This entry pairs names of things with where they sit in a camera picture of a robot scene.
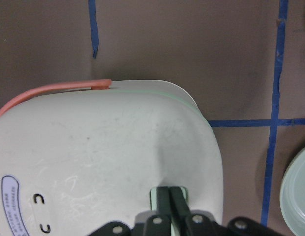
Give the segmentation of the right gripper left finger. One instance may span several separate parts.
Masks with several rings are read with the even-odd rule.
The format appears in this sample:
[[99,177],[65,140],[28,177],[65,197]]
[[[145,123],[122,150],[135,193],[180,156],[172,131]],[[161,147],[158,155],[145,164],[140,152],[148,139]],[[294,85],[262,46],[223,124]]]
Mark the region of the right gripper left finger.
[[158,187],[156,189],[156,212],[159,215],[171,217],[171,197],[168,187]]

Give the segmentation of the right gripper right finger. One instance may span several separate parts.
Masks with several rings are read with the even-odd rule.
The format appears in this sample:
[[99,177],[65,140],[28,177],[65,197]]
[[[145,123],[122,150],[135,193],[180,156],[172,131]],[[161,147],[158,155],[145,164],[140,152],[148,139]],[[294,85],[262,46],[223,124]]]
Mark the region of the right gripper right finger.
[[185,187],[169,187],[170,205],[173,215],[176,218],[186,218],[190,215],[188,206],[188,191]]

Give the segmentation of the green plate near right arm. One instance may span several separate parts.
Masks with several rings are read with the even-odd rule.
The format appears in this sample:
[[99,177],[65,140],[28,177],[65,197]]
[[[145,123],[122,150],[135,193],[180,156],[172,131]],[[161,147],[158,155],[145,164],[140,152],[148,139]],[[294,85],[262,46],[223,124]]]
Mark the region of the green plate near right arm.
[[283,219],[296,236],[305,236],[305,147],[287,167],[280,189]]

